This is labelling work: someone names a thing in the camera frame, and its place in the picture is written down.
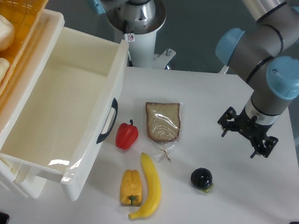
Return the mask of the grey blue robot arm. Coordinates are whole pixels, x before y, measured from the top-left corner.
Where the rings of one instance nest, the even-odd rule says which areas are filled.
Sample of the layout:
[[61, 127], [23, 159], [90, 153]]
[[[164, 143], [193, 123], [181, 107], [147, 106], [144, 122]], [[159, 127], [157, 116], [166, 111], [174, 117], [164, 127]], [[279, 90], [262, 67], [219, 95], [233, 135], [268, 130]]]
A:
[[299, 43], [299, 7], [285, 0], [242, 0], [257, 24], [250, 34], [227, 31], [216, 55], [253, 93], [241, 113], [229, 107], [218, 120], [225, 135], [238, 132], [250, 141], [252, 156], [268, 157], [278, 139], [267, 131], [299, 95], [299, 60], [282, 52]]

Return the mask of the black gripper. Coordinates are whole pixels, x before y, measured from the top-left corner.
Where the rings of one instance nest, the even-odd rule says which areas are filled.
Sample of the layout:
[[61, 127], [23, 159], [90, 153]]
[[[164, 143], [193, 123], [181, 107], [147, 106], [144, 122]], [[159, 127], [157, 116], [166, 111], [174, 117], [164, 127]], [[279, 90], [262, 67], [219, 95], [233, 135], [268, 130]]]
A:
[[257, 116], [249, 118], [245, 110], [238, 115], [233, 107], [229, 107], [218, 119], [218, 124], [223, 130], [221, 137], [224, 137], [229, 131], [238, 132], [248, 139], [254, 148], [250, 158], [254, 158], [256, 155], [268, 158], [278, 143], [278, 138], [267, 136], [267, 131], [272, 124], [260, 125], [256, 121]]

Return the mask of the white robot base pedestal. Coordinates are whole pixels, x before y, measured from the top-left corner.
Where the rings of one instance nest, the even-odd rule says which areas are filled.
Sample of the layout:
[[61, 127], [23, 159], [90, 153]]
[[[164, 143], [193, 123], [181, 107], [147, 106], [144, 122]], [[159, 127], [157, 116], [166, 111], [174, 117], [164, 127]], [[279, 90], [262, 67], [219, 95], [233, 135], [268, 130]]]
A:
[[168, 70], [176, 53], [167, 48], [155, 53], [157, 32], [166, 22], [161, 0], [86, 0], [93, 12], [105, 14], [114, 30], [115, 42], [129, 44], [128, 66]]

